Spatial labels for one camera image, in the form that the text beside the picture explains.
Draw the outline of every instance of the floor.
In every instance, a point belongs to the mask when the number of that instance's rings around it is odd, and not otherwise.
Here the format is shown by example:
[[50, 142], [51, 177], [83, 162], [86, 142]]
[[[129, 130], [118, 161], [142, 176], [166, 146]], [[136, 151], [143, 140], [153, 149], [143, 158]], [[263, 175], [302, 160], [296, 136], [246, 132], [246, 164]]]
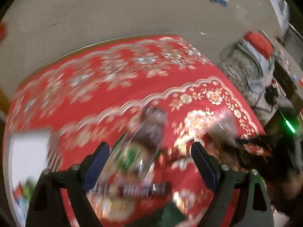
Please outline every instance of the floor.
[[174, 32], [216, 63], [221, 48], [245, 31], [280, 30], [269, 0], [229, 0], [227, 7], [209, 0], [15, 0], [3, 21], [0, 86], [10, 100], [39, 67], [102, 40]]

